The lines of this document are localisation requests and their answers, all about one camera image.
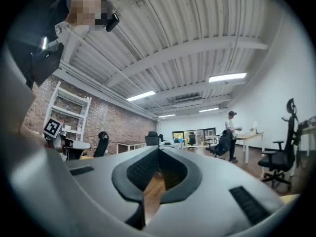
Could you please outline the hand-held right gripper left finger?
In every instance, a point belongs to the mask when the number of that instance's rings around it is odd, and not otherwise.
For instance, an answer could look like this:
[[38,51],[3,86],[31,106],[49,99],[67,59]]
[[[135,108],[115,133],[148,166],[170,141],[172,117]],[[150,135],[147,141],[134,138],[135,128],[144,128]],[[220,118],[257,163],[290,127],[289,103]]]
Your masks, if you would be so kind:
[[65,164],[104,210],[136,229],[145,227],[144,190],[158,170],[157,146]]

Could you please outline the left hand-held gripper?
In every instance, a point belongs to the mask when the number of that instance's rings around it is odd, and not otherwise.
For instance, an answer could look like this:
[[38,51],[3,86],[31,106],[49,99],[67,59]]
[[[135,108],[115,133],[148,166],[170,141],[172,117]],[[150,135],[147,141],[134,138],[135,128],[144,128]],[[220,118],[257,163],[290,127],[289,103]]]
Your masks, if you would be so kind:
[[54,118],[48,119],[44,125],[43,134],[48,147],[58,151],[62,160],[80,159],[83,151],[91,149],[90,143],[66,139],[62,123]]

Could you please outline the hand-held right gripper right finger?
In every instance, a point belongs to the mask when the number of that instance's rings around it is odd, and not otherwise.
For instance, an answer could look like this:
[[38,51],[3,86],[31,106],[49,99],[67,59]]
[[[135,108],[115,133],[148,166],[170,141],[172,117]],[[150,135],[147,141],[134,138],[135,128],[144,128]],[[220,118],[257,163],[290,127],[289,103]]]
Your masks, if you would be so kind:
[[163,149],[177,161],[197,167],[184,172],[185,179],[165,193],[177,192],[183,201],[162,203],[145,227],[150,235],[266,235],[265,227],[283,207],[267,185],[227,161]]

